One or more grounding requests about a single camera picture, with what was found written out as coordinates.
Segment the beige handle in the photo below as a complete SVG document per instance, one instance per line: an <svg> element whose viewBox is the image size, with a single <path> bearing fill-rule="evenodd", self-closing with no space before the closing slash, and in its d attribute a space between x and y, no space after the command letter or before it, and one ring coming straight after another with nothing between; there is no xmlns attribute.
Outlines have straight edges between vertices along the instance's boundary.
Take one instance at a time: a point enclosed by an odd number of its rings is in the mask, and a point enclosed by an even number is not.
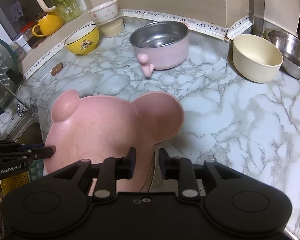
<svg viewBox="0 0 300 240"><path fill-rule="evenodd" d="M40 35L40 34L36 34L36 33L35 33L34 29L35 29L37 26L40 26L40 25L37 24L37 25L35 25L35 26L32 27L32 30L31 30L32 35L33 35L33 36L36 36L36 37L45 37L45 36L46 36L45 34Z"/></svg>
<svg viewBox="0 0 300 240"><path fill-rule="evenodd" d="M52 12L56 9L55 6L52 6L51 8L49 8L43 0L37 0L37 2L40 5L40 7L42 8L42 10L44 10L45 12Z"/></svg>

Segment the yellow mug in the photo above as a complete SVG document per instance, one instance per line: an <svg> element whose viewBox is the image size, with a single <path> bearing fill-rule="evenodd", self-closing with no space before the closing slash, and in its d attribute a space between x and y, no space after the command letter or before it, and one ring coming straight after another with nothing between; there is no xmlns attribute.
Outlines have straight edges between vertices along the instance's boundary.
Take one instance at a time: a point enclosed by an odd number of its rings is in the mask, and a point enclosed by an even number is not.
<svg viewBox="0 0 300 240"><path fill-rule="evenodd" d="M56 12L50 12L38 21L38 24L32 27L32 35L36 37L45 37L55 33L62 26L61 17ZM39 26L42 35L35 33L35 28Z"/></svg>

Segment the yellow strainer basket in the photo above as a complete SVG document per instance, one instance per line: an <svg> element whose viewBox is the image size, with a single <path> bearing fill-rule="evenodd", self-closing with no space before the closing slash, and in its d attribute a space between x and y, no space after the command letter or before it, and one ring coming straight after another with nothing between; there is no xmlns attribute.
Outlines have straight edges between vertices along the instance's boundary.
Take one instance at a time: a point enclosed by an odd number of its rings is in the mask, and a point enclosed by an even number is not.
<svg viewBox="0 0 300 240"><path fill-rule="evenodd" d="M7 195L13 189L29 183L28 171L11 176L0 181L3 196Z"/></svg>

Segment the countertop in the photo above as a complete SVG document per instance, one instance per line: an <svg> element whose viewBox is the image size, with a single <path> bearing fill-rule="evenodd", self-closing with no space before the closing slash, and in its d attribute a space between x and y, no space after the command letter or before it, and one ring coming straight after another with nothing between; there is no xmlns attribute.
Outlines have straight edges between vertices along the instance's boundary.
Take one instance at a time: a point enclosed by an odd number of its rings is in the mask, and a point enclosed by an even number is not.
<svg viewBox="0 0 300 240"><path fill-rule="evenodd" d="M112 95L129 101L148 91L166 91L185 111L171 147L193 163L215 159L285 192L293 204L287 228L300 239L300 81L279 71L267 84L250 82L225 60L228 43L197 33L190 34L185 62L146 79L129 44L141 24L103 38L86 56L63 48L25 82L18 95L36 100L43 138L54 101L68 89L80 97ZM51 76L59 62L63 70ZM13 111L0 117L1 131L13 126Z"/></svg>

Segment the mug handle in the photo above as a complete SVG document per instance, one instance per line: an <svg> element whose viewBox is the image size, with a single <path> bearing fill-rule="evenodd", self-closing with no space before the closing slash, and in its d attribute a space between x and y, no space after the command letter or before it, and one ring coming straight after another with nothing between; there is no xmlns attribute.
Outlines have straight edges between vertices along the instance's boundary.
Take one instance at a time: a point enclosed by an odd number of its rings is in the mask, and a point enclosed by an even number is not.
<svg viewBox="0 0 300 240"><path fill-rule="evenodd" d="M40 7L42 8L42 10L44 10L45 12L52 12L56 9L55 6L52 6L51 8L49 8L45 2L43 0L37 0L38 4L40 5Z"/></svg>
<svg viewBox="0 0 300 240"><path fill-rule="evenodd" d="M145 53L139 53L137 55L137 59L141 65L141 70L145 75L145 77L150 77L154 70L154 65L148 63L149 60L148 55Z"/></svg>
<svg viewBox="0 0 300 240"><path fill-rule="evenodd" d="M35 26L32 27L32 30L31 30L32 35L33 35L33 36L36 36L36 37L45 37L45 36L46 36L45 34L40 35L40 34L36 34L36 33L35 33L34 29L35 29L37 26L40 26L40 25L37 24L37 25L35 25Z"/></svg>

